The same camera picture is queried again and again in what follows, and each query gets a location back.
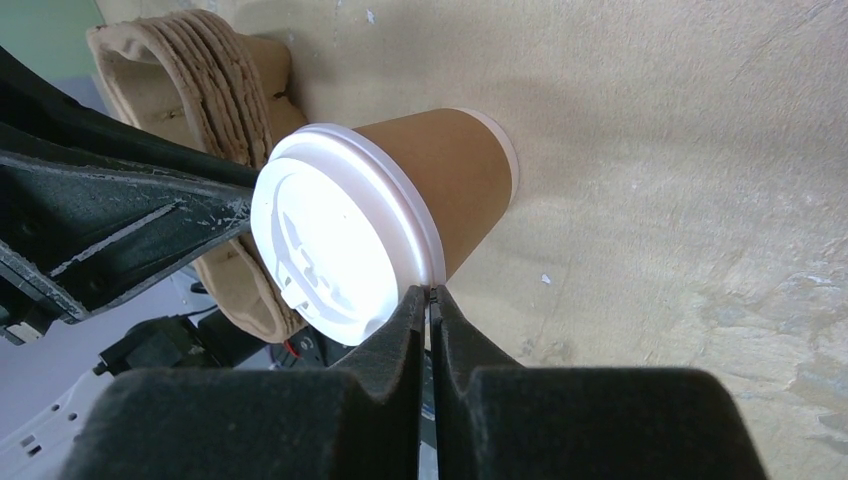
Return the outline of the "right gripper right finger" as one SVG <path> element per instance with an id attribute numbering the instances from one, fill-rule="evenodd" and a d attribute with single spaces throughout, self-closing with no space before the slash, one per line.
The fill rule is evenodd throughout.
<path id="1" fill-rule="evenodd" d="M 731 395 L 690 368 L 525 367 L 430 293 L 443 479 L 763 479 Z"/>

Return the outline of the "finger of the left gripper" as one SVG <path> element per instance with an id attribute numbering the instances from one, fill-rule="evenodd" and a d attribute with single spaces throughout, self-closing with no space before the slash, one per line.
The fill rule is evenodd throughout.
<path id="1" fill-rule="evenodd" d="M 251 192 L 169 169 L 1 155 L 1 321 L 76 323 L 244 232 Z"/>
<path id="2" fill-rule="evenodd" d="M 1 51 L 1 122 L 62 147 L 252 188 L 258 172 L 121 123 L 81 105 Z"/>

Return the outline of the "brown paper cup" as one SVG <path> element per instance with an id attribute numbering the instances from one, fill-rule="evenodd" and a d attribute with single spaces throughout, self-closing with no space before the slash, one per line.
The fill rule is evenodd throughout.
<path id="1" fill-rule="evenodd" d="M 354 130 L 411 180 L 437 228 L 446 276 L 453 276 L 517 191 L 517 154 L 505 130 L 466 108 L 430 110 Z"/>

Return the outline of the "white cup lid picked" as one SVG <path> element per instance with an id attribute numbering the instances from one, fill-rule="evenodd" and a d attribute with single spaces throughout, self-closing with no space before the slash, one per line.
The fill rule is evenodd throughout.
<path id="1" fill-rule="evenodd" d="M 250 226 L 285 303 L 343 345 L 384 325 L 409 287 L 447 280 L 418 189 L 377 144 L 339 125 L 307 125 L 273 148 Z"/>

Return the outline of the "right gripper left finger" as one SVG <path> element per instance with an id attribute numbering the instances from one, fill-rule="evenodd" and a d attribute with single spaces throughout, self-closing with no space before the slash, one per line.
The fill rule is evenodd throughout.
<path id="1" fill-rule="evenodd" d="M 96 401 L 63 479 L 414 479 L 426 292 L 325 369 L 146 369 Z"/>

